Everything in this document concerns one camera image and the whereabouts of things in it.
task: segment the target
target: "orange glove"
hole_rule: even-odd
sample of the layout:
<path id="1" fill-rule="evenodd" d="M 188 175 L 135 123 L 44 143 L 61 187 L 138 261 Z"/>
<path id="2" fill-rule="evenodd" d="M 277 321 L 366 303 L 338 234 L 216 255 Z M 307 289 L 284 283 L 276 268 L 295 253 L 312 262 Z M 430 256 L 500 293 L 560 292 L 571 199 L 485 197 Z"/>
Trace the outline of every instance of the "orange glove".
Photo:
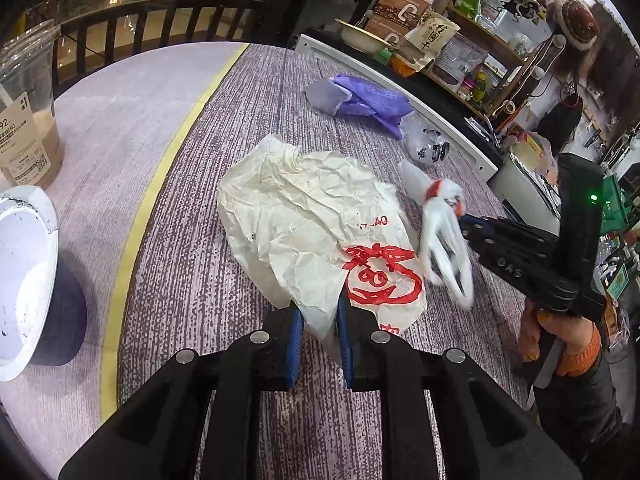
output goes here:
<path id="1" fill-rule="evenodd" d="M 540 357 L 541 330 L 557 335 L 566 343 L 566 349 L 556 374 L 576 377 L 585 373 L 596 361 L 600 352 L 600 333 L 595 325 L 583 317 L 559 316 L 536 306 L 533 301 L 525 301 L 520 320 L 518 351 L 524 362 Z"/>

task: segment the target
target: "white plastic bag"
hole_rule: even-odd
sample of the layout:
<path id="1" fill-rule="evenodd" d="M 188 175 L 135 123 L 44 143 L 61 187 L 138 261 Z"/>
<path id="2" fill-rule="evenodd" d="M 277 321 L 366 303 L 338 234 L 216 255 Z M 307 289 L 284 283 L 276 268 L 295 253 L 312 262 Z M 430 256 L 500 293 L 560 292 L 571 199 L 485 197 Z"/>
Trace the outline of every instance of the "white plastic bag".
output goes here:
<path id="1" fill-rule="evenodd" d="M 218 212 L 233 255 L 276 307 L 294 300 L 331 346 L 340 290 L 400 333 L 426 308 L 396 188 L 338 152 L 300 155 L 267 136 L 229 169 Z"/>
<path id="2" fill-rule="evenodd" d="M 398 171 L 407 195 L 422 207 L 418 256 L 424 266 L 425 279 L 433 285 L 444 284 L 460 307 L 470 309 L 474 282 L 466 240 L 457 218 L 465 213 L 462 188 L 448 178 L 431 180 L 407 160 L 400 162 Z M 432 258 L 440 275 L 431 267 Z"/>

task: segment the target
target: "paper bag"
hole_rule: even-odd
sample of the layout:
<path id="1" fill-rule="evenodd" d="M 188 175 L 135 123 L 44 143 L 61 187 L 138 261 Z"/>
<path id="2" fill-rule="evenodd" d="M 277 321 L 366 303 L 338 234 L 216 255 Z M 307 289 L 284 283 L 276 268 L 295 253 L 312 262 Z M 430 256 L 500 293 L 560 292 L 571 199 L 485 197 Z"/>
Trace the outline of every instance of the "paper bag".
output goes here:
<path id="1" fill-rule="evenodd" d="M 267 136 L 220 181 L 218 212 L 260 292 L 277 308 L 295 301 L 320 341 L 334 337 L 345 280 L 381 329 L 400 333 L 426 308 L 396 188 L 354 158 Z"/>

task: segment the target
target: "qr code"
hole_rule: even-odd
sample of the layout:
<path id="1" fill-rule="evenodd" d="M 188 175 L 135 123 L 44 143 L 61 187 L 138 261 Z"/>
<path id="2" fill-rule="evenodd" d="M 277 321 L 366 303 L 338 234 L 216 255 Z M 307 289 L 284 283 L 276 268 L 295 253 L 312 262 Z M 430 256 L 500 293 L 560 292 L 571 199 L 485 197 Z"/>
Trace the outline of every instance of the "qr code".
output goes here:
<path id="1" fill-rule="evenodd" d="M 35 169 L 38 171 L 42 171 L 47 167 L 47 157 L 44 155 L 40 155 L 38 159 L 33 163 Z"/>

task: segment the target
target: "hat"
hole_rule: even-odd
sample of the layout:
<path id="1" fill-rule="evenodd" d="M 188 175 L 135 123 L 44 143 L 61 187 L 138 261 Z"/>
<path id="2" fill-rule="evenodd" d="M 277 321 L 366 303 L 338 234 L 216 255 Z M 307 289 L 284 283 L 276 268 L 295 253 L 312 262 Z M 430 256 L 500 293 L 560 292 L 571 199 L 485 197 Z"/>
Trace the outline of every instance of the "hat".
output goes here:
<path id="1" fill-rule="evenodd" d="M 582 0 L 554 0 L 554 19 L 569 44 L 578 50 L 589 50 L 598 39 L 598 22 Z"/>

